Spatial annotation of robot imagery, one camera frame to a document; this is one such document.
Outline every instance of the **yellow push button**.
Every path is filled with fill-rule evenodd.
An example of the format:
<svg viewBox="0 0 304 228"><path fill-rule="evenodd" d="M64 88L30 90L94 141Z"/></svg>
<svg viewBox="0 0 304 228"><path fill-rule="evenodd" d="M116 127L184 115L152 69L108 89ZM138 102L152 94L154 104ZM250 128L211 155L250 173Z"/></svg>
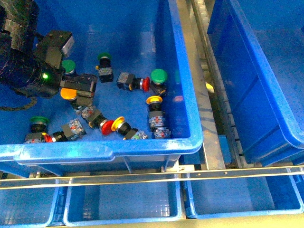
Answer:
<svg viewBox="0 0 304 228"><path fill-rule="evenodd" d="M149 105L150 103L152 102L162 102L162 98L160 96L150 96L148 99L147 99L147 104Z"/></svg>
<svg viewBox="0 0 304 228"><path fill-rule="evenodd" d="M124 122L124 117L123 117L123 116L118 117L118 118L114 121L114 123L112 124L111 130L112 130L113 132L116 131L117 128L118 128L118 126L119 126L122 122Z"/></svg>
<svg viewBox="0 0 304 228"><path fill-rule="evenodd" d="M77 97L77 90L62 88L60 95L65 100L74 100Z"/></svg>

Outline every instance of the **green push button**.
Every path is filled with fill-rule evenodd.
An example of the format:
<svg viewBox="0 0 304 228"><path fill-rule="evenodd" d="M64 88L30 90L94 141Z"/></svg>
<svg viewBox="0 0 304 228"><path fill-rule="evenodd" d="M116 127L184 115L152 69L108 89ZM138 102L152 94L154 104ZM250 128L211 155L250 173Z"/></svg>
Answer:
<svg viewBox="0 0 304 228"><path fill-rule="evenodd" d="M151 72L151 80L154 83L162 84L168 79L168 74L163 69L155 69Z"/></svg>
<svg viewBox="0 0 304 228"><path fill-rule="evenodd" d="M104 52L104 53L99 54L98 57L97 57L98 61L99 61L102 57L107 57L109 60L112 59L112 56L111 56L109 53L107 53L107 52Z"/></svg>
<svg viewBox="0 0 304 228"><path fill-rule="evenodd" d="M66 70L66 74L71 74L76 68L76 63L73 60L64 60L62 67Z"/></svg>
<svg viewBox="0 0 304 228"><path fill-rule="evenodd" d="M30 121L31 121L31 123L35 123L35 122L43 122L45 124L49 123L49 119L47 119L46 117L43 117L43 116L33 116L30 119Z"/></svg>

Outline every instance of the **bin bottom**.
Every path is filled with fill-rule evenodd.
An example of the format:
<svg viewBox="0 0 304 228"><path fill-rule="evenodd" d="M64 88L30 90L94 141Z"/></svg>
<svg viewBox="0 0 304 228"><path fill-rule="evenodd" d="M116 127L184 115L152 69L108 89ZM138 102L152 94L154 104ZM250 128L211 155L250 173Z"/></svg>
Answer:
<svg viewBox="0 0 304 228"><path fill-rule="evenodd" d="M65 224L89 226L180 217L179 183L81 186L68 190Z"/></svg>

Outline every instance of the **small blue bin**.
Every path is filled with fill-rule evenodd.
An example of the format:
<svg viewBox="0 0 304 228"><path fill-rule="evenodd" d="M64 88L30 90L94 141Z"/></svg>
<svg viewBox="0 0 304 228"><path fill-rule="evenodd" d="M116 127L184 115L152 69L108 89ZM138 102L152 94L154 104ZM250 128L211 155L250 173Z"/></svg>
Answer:
<svg viewBox="0 0 304 228"><path fill-rule="evenodd" d="M0 227L41 228L51 225L58 204L62 204L59 200L62 189L0 190Z"/></svg>
<svg viewBox="0 0 304 228"><path fill-rule="evenodd" d="M304 1L216 0L208 29L248 163L304 162Z"/></svg>
<svg viewBox="0 0 304 228"><path fill-rule="evenodd" d="M184 182L186 214L194 219L302 213L292 176Z"/></svg>
<svg viewBox="0 0 304 228"><path fill-rule="evenodd" d="M181 217L179 182L69 187L67 226L175 221Z"/></svg>
<svg viewBox="0 0 304 228"><path fill-rule="evenodd" d="M175 0L36 0L40 7L38 32L52 29L73 33L77 73L97 74L101 52L112 55L114 82L98 82L94 104L108 119L124 116L135 128L144 130L148 140L124 141L118 133L102 136L82 120L87 135L77 142L22 144L32 116L50 119L48 132L77 118L69 102L56 95L26 111L0 112L0 151L18 152L15 160L23 165L46 165L62 174L78 171L106 171L172 167L182 154L198 151L202 129L188 64L179 11ZM167 71L168 95L163 109L172 139L154 140L148 124L149 93L117 88L120 72L144 77L156 69ZM5 86L0 86L1 106L28 102Z"/></svg>

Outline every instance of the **metal frame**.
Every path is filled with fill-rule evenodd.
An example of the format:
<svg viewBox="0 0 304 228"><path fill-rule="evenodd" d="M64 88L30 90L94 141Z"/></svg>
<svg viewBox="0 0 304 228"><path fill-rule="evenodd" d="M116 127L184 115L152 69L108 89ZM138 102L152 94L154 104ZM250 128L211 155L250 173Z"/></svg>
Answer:
<svg viewBox="0 0 304 228"><path fill-rule="evenodd" d="M139 174L111 174L96 176L49 177L0 180L0 190L73 187L87 185L153 183L171 181L199 181L214 179L286 176L304 174L302 166L284 166L250 169L179 171Z"/></svg>

